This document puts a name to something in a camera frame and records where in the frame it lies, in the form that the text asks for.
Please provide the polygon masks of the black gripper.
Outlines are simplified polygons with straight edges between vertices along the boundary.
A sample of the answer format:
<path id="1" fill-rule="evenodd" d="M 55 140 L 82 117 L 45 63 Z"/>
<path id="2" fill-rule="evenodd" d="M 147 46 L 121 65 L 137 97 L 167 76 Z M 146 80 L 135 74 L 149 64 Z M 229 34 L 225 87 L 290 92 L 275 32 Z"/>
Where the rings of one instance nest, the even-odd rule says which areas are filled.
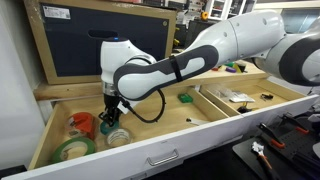
<path id="1" fill-rule="evenodd" d="M 102 113 L 98 115 L 99 119 L 102 122 L 108 123 L 108 121 L 112 122 L 112 128 L 119 127 L 119 119 L 121 110 L 118 108 L 118 105 L 121 103 L 121 98 L 119 96 L 111 96 L 111 95 L 104 95 L 104 104 L 105 109 Z"/>

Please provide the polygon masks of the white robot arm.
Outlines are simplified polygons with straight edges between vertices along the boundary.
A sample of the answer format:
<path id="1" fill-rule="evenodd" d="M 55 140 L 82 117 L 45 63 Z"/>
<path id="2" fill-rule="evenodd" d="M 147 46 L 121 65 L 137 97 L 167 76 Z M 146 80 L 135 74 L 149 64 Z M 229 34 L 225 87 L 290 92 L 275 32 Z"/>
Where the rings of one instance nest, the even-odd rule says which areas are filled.
<path id="1" fill-rule="evenodd" d="M 99 118 L 113 126 L 153 92 L 240 59 L 291 84 L 319 85 L 320 19 L 288 34 L 277 12 L 253 11 L 204 29 L 185 50 L 160 61 L 127 38 L 109 37 L 100 52 L 105 110 Z"/>

